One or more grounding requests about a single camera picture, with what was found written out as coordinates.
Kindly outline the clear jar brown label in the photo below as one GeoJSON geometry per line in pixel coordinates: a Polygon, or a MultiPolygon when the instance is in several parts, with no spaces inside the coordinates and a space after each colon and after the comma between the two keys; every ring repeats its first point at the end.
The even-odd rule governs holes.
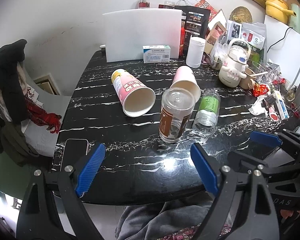
{"type": "Polygon", "coordinates": [[[193,95],[183,88],[169,88],[163,93],[159,135],[164,142],[173,144],[180,140],[195,103],[193,95]]]}

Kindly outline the glass jar red contents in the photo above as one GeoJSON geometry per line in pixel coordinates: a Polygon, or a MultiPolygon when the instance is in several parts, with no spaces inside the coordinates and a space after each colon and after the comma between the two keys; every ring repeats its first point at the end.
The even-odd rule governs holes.
{"type": "Polygon", "coordinates": [[[139,0],[138,8],[149,8],[150,7],[150,0],[139,0]]]}

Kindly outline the white green tea pouch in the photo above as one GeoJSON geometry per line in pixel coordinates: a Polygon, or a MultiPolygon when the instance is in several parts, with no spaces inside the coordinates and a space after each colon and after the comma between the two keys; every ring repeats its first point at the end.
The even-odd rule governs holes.
{"type": "Polygon", "coordinates": [[[264,48],[267,30],[263,23],[242,23],[241,38],[244,39],[255,52],[264,48]]]}

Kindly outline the beige window carton box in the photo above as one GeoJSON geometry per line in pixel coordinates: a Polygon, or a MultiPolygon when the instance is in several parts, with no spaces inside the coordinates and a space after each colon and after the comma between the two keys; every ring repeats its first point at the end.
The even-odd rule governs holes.
{"type": "Polygon", "coordinates": [[[205,49],[204,49],[204,52],[206,54],[211,53],[213,46],[218,41],[219,37],[222,36],[223,34],[225,34],[225,32],[226,32],[226,28],[221,24],[221,22],[215,23],[215,25],[209,32],[207,39],[206,39],[206,44],[205,44],[205,49]]]}

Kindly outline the red canister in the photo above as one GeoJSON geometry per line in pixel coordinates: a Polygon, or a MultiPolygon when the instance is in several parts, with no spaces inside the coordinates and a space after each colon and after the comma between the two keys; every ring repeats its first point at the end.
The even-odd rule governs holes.
{"type": "Polygon", "coordinates": [[[181,55],[183,54],[184,39],[185,39],[185,28],[184,28],[184,27],[181,27],[181,31],[180,31],[179,56],[181,56],[181,55]]]}

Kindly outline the white foam board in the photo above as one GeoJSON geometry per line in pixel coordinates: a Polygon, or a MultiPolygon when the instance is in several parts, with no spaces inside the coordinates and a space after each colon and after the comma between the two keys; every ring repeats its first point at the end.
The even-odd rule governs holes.
{"type": "Polygon", "coordinates": [[[143,46],[168,45],[179,57],[182,11],[130,9],[103,14],[107,62],[140,60],[143,46]]]}

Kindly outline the white paper roll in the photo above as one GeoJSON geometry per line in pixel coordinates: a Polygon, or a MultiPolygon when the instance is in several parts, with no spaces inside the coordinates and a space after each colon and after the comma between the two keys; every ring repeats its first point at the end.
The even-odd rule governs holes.
{"type": "Polygon", "coordinates": [[[186,64],[191,68],[201,65],[206,40],[201,37],[191,37],[187,51],[186,64]]]}

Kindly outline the clear jar green label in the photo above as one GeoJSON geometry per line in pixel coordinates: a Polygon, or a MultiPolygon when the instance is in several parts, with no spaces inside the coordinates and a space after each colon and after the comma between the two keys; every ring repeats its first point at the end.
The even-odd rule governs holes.
{"type": "Polygon", "coordinates": [[[214,134],[218,122],[221,98],[214,90],[204,92],[196,113],[192,129],[202,137],[214,134]]]}

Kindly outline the pale pink paper cup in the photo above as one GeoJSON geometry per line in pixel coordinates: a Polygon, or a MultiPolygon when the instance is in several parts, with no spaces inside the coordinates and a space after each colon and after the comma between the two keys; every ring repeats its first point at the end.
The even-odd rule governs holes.
{"type": "Polygon", "coordinates": [[[200,87],[198,86],[192,69],[188,66],[181,66],[177,69],[171,88],[183,88],[188,90],[196,102],[198,102],[201,97],[200,87]]]}

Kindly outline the black snack bag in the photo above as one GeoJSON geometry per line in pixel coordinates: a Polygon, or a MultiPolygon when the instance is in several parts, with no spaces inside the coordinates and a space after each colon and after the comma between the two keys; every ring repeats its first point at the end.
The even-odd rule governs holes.
{"type": "Polygon", "coordinates": [[[191,37],[205,39],[211,11],[190,5],[175,5],[174,8],[182,11],[181,24],[185,28],[183,54],[186,55],[191,37]]]}

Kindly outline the red candy wrapper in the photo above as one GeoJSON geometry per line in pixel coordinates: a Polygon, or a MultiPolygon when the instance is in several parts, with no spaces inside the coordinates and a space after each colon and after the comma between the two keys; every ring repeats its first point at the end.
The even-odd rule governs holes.
{"type": "Polygon", "coordinates": [[[266,95],[267,93],[269,92],[269,88],[267,85],[265,84],[258,84],[256,83],[254,85],[254,88],[253,88],[253,96],[254,97],[259,97],[261,95],[266,95]]]}

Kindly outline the white blue medicine box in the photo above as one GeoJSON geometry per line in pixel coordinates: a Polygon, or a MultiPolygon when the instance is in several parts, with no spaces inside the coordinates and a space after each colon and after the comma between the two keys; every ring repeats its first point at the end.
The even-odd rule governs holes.
{"type": "Polygon", "coordinates": [[[168,45],[143,46],[144,63],[166,63],[170,61],[171,48],[168,45]]]}

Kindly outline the yellow pot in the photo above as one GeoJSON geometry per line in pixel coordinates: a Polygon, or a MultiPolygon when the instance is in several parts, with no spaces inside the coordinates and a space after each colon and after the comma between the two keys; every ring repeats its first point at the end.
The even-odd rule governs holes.
{"type": "Polygon", "coordinates": [[[290,16],[296,16],[296,12],[289,10],[284,0],[266,0],[266,15],[284,24],[288,23],[290,16]]]}

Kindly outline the black smartphone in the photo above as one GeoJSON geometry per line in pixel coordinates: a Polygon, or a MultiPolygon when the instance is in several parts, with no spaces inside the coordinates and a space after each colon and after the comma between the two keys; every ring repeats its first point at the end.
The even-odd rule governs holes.
{"type": "Polygon", "coordinates": [[[73,166],[82,156],[88,152],[89,142],[87,139],[68,139],[62,156],[61,170],[68,165],[73,166]]]}

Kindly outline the white cartoon dog bottle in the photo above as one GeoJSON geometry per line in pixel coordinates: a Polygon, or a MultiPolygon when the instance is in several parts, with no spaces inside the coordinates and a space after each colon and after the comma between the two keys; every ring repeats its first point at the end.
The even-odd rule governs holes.
{"type": "Polygon", "coordinates": [[[234,38],[230,41],[228,51],[223,64],[219,70],[220,81],[230,87],[235,88],[242,79],[247,77],[245,69],[251,54],[251,46],[241,38],[234,38]]]}

